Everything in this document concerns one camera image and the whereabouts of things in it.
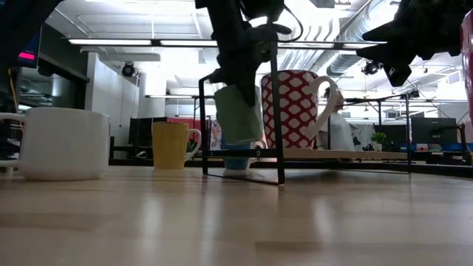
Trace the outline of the silver ventilation duct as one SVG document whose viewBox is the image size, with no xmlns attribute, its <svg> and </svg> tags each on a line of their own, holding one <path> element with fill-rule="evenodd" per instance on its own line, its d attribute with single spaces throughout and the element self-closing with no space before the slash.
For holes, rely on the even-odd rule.
<svg viewBox="0 0 473 266">
<path fill-rule="evenodd" d="M 343 42 L 362 42 L 362 35 L 376 27 L 393 20 L 400 0 L 370 0 L 366 7 L 355 17 L 341 33 L 338 40 Z M 328 61 L 319 70 L 329 76 L 341 76 L 361 60 L 355 53 L 347 51 L 329 51 Z"/>
</svg>

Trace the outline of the red white patterned mug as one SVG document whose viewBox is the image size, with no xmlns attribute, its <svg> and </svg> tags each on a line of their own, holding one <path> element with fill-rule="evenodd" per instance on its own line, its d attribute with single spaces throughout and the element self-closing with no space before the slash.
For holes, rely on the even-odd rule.
<svg viewBox="0 0 473 266">
<path fill-rule="evenodd" d="M 320 112 L 319 90 L 325 82 L 329 83 L 330 96 L 325 109 Z M 312 149 L 316 135 L 336 106 L 336 83 L 327 76 L 306 70 L 282 70 L 277 73 L 277 79 L 265 75 L 261 80 L 262 117 L 265 140 L 270 149 L 276 148 L 273 83 L 278 85 L 282 146 Z"/>
</svg>

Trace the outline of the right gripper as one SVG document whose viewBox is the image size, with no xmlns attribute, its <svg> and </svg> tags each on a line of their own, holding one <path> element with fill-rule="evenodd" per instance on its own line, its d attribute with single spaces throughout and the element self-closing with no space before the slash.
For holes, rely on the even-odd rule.
<svg viewBox="0 0 473 266">
<path fill-rule="evenodd" d="M 408 34 L 413 44 L 378 44 L 356 50 L 357 56 L 383 64 L 392 87 L 411 75 L 415 56 L 430 59 L 446 52 L 460 54 L 460 25 L 473 0 L 401 0 L 397 19 L 365 32 L 365 41 L 393 41 Z"/>
</svg>

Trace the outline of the computer monitor blue screen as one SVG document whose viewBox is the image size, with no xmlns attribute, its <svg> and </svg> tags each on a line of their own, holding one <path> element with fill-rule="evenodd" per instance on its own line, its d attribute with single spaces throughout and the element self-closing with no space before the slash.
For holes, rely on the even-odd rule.
<svg viewBox="0 0 473 266">
<path fill-rule="evenodd" d="M 40 50 L 42 28 L 33 36 L 25 48 L 18 54 L 16 66 L 36 69 Z"/>
</svg>

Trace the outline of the small background potted plant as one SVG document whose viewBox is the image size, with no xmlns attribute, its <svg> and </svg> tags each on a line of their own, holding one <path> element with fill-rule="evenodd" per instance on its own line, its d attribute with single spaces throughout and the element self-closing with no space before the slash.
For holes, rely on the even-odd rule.
<svg viewBox="0 0 473 266">
<path fill-rule="evenodd" d="M 371 135 L 372 146 L 375 151 L 382 151 L 387 136 L 383 132 L 374 132 Z"/>
</svg>

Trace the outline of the green mug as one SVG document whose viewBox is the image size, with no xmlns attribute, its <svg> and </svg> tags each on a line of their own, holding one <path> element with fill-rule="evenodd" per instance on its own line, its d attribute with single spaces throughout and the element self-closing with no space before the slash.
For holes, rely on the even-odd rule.
<svg viewBox="0 0 473 266">
<path fill-rule="evenodd" d="M 234 85 L 215 92 L 217 122 L 227 144 L 238 145 L 262 139 L 261 89 L 255 86 L 254 92 L 255 105 L 252 107 L 245 102 Z"/>
</svg>

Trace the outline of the black rack wooden shelf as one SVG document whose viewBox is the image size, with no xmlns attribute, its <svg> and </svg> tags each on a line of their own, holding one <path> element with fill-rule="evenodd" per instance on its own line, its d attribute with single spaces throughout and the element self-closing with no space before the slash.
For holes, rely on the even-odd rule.
<svg viewBox="0 0 473 266">
<path fill-rule="evenodd" d="M 199 79 L 199 94 L 197 100 L 200 108 L 200 125 L 202 129 L 202 171 L 205 177 L 210 176 L 208 171 L 210 167 L 211 158 L 223 159 L 242 159 L 247 157 L 249 159 L 255 157 L 256 159 L 274 159 L 274 163 L 263 163 L 263 167 L 274 168 L 277 170 L 277 180 L 265 180 L 250 177 L 249 174 L 241 172 L 234 175 L 221 174 L 220 178 L 230 180 L 241 180 L 253 183 L 261 183 L 267 185 L 283 185 L 285 184 L 285 169 L 286 168 L 301 168 L 301 169 L 346 169 L 346 170 L 375 170 L 378 173 L 384 168 L 388 171 L 404 171 L 408 175 L 412 173 L 412 151 L 407 149 L 407 152 L 385 152 L 385 151 L 335 151 L 328 146 L 326 150 L 314 149 L 300 149 L 300 148 L 285 148 L 283 146 L 282 136 L 282 120 L 281 120 L 281 106 L 279 93 L 279 79 L 277 77 L 277 59 L 276 59 L 276 45 L 270 44 L 270 66 L 271 66 L 271 95 L 273 99 L 273 121 L 275 128 L 275 147 L 273 149 L 238 149 L 238 150 L 211 150 L 209 144 L 210 133 L 206 125 L 205 115 L 205 100 L 208 98 L 204 93 L 204 83 L 213 78 L 212 74 L 206 75 Z M 368 163 L 362 164 L 363 160 L 384 160 L 384 163 Z M 393 163 L 387 163 L 387 160 L 405 160 L 406 165 L 399 165 L 396 169 Z"/>
</svg>

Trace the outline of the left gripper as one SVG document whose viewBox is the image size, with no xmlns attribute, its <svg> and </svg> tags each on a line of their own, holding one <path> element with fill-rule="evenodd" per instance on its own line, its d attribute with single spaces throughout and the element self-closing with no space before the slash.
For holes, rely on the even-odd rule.
<svg viewBox="0 0 473 266">
<path fill-rule="evenodd" d="M 268 57 L 264 43 L 278 41 L 278 35 L 291 29 L 276 23 L 285 8 L 284 0 L 194 0 L 197 9 L 205 8 L 211 20 L 211 39 L 219 50 L 220 68 L 210 83 L 237 86 L 248 106 L 255 106 L 256 71 Z"/>
</svg>

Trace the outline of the black ceiling spotlight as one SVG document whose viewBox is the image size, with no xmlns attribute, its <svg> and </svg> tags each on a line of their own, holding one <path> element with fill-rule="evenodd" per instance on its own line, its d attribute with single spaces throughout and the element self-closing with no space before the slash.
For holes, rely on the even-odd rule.
<svg viewBox="0 0 473 266">
<path fill-rule="evenodd" d="M 130 78 L 135 75 L 135 66 L 132 61 L 125 62 L 121 70 L 122 76 Z"/>
<path fill-rule="evenodd" d="M 374 75 L 382 68 L 383 64 L 381 62 L 367 60 L 365 67 L 362 69 L 362 72 L 365 75 Z"/>
</svg>

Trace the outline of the large white mug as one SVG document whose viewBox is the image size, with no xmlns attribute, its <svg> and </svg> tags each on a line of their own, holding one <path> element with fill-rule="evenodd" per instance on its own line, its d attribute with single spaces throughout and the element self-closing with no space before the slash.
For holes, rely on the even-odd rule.
<svg viewBox="0 0 473 266">
<path fill-rule="evenodd" d="M 110 122 L 107 115 L 80 109 L 36 107 L 24 114 L 0 113 L 0 120 L 24 124 L 17 168 L 30 181 L 101 178 L 109 167 Z"/>
</svg>

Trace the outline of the black rail light strips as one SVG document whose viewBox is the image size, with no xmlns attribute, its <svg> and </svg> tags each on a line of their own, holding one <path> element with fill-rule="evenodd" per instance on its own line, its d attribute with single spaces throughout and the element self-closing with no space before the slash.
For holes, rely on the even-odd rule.
<svg viewBox="0 0 473 266">
<path fill-rule="evenodd" d="M 217 42 L 204 39 L 105 39 L 70 38 L 69 43 L 91 47 L 171 47 L 171 48 L 216 48 Z M 384 44 L 384 42 L 341 42 L 341 41 L 295 41 L 279 42 L 280 49 L 295 50 L 344 50 L 355 51 Z"/>
</svg>

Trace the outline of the black table frame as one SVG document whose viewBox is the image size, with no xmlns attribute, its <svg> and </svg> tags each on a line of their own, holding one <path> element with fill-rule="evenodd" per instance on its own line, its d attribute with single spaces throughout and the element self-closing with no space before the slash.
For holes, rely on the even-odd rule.
<svg viewBox="0 0 473 266">
<path fill-rule="evenodd" d="M 153 166 L 152 160 L 122 160 L 109 159 L 110 166 Z M 201 160 L 190 160 L 185 163 L 185 167 L 201 168 Z M 223 161 L 208 161 L 209 168 L 223 168 Z M 445 165 L 427 165 L 412 164 L 410 167 L 406 163 L 341 163 L 341 162 L 302 162 L 286 161 L 285 169 L 341 169 L 341 170 L 376 170 L 376 171 L 402 171 L 416 174 L 432 174 L 447 177 L 465 177 L 473 179 L 473 166 L 445 166 Z M 270 168 L 276 169 L 275 162 L 256 162 L 251 168 Z"/>
</svg>

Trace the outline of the blue mug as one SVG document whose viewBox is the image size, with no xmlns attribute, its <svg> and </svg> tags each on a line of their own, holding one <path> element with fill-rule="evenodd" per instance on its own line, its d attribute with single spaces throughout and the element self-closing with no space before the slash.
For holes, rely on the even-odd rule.
<svg viewBox="0 0 473 266">
<path fill-rule="evenodd" d="M 225 150 L 243 150 L 253 149 L 254 143 L 243 143 L 243 144 L 227 144 L 224 140 L 221 142 L 221 149 Z M 252 163 L 257 161 L 256 158 L 249 157 L 226 157 L 224 159 L 225 168 L 228 170 L 242 171 L 250 168 Z"/>
</svg>

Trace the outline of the person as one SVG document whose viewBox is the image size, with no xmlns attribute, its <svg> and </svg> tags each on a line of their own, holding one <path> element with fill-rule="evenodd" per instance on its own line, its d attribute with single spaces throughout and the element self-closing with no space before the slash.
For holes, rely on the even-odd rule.
<svg viewBox="0 0 473 266">
<path fill-rule="evenodd" d="M 355 151 L 350 124 L 339 113 L 344 105 L 343 95 L 339 90 L 336 95 L 337 104 L 330 115 L 330 120 L 319 131 L 317 146 L 319 149 L 328 149 L 330 146 L 331 150 Z"/>
</svg>

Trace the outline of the yellow mug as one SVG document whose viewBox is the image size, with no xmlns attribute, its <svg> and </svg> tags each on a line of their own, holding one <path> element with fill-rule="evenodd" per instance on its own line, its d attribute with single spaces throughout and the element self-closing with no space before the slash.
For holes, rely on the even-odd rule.
<svg viewBox="0 0 473 266">
<path fill-rule="evenodd" d="M 187 152 L 188 139 L 196 134 L 198 140 Z M 185 123 L 156 122 L 152 124 L 152 152 L 154 167 L 160 170 L 181 170 L 202 145 L 202 133 Z"/>
</svg>

